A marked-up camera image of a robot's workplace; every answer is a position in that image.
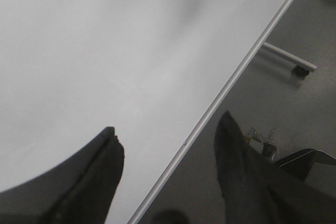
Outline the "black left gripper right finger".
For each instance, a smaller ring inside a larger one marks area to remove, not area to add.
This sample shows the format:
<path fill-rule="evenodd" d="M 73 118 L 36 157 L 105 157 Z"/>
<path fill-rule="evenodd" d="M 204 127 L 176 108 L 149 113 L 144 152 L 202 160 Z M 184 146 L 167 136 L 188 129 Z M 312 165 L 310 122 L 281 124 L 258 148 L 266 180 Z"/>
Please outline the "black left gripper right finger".
<path fill-rule="evenodd" d="M 335 198 L 253 149 L 229 111 L 219 120 L 214 152 L 227 223 L 335 223 Z"/>

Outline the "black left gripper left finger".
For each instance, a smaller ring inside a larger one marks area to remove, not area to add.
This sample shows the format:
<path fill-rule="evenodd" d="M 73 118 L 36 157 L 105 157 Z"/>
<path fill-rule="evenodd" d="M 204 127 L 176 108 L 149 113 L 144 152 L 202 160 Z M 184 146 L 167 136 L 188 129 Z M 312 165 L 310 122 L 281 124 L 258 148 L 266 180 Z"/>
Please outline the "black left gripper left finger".
<path fill-rule="evenodd" d="M 1 223 L 104 223 L 124 167 L 113 127 L 49 171 L 1 192 Z"/>

